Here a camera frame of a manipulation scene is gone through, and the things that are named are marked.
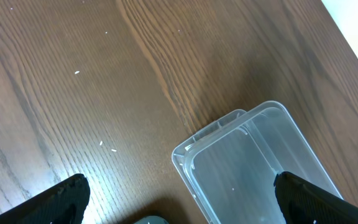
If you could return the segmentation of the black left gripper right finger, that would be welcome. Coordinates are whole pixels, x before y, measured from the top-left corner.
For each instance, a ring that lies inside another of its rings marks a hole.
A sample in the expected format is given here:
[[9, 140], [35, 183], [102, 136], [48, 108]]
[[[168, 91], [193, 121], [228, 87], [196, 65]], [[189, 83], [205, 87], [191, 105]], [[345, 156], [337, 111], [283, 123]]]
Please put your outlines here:
[[291, 172], [276, 175], [273, 186], [287, 223], [358, 223], [358, 207]]

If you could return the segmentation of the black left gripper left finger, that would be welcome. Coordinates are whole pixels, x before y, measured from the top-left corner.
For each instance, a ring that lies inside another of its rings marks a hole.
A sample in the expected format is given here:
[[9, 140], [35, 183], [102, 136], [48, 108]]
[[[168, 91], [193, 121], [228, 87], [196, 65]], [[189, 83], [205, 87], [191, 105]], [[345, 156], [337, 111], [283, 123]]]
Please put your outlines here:
[[87, 178], [75, 174], [0, 214], [0, 223], [81, 224], [89, 200]]

